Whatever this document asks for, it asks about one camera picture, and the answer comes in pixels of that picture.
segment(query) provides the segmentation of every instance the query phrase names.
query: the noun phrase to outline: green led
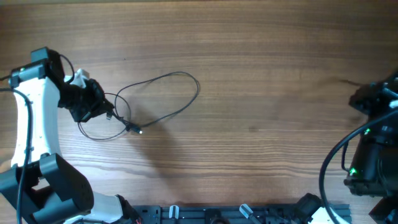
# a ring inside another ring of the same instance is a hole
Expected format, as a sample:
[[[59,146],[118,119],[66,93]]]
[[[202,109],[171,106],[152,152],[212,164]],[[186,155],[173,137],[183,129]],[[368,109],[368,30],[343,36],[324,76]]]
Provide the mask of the green led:
[[[356,173],[357,173],[357,171],[356,171],[356,169],[354,167],[349,170],[349,175],[353,175],[353,174],[356,174]]]

